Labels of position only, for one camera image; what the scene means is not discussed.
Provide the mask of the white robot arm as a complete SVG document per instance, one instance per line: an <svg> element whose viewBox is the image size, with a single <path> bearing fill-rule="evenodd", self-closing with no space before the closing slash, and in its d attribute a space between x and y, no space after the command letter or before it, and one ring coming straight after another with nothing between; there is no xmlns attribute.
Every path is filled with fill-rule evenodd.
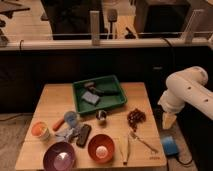
<svg viewBox="0 0 213 171"><path fill-rule="evenodd" d="M205 88L207 72L193 66L170 74L166 79L167 89L158 104L163 109L162 127L170 129L186 103L201 111L213 120L213 92Z"/></svg>

